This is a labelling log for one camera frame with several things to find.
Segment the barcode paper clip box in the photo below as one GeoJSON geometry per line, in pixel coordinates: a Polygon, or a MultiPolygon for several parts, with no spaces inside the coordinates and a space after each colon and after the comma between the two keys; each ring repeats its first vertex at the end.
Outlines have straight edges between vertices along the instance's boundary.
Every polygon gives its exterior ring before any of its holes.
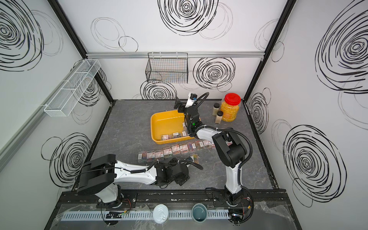
{"type": "Polygon", "coordinates": [[[197,154],[192,154],[190,157],[194,163],[199,164],[199,157],[197,154]]]}

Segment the yellow plastic storage tray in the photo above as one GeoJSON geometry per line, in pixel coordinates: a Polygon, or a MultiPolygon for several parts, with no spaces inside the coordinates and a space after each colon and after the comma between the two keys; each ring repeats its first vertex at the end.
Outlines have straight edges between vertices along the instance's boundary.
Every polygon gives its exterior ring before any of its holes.
{"type": "Polygon", "coordinates": [[[150,118],[151,138],[159,145],[194,139],[190,136],[173,138],[174,133],[182,135],[185,116],[177,110],[155,113],[150,118]]]}

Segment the eleventh clear paper clip box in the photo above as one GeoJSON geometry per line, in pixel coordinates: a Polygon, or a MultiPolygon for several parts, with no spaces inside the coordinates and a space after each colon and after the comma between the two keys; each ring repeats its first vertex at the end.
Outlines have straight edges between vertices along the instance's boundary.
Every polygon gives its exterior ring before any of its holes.
{"type": "Polygon", "coordinates": [[[138,163],[146,163],[147,162],[147,152],[140,151],[138,154],[138,163]]]}

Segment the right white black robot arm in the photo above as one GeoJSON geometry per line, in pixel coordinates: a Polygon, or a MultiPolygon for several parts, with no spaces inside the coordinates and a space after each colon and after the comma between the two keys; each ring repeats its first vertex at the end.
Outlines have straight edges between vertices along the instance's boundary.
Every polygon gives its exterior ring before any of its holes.
{"type": "Polygon", "coordinates": [[[251,159],[253,147],[244,134],[232,128],[208,126],[201,121],[198,108],[208,96],[208,92],[201,96],[190,93],[186,102],[176,97],[174,109],[184,114],[187,133],[190,137],[214,144],[221,162],[226,166],[224,196],[226,202],[234,207],[241,202],[245,192],[250,194],[242,185],[241,171],[242,166],[251,159]]]}

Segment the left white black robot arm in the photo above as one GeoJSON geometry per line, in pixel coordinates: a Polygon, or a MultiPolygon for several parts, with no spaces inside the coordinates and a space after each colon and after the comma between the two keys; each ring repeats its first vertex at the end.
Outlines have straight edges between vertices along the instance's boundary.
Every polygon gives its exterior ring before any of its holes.
{"type": "Polygon", "coordinates": [[[114,154],[107,154],[83,164],[77,176],[79,195],[96,195],[104,203],[118,200],[120,183],[140,183],[163,187],[171,182],[182,186],[189,178],[188,166],[192,158],[172,158],[153,161],[149,166],[133,165],[118,161],[114,154]]]}

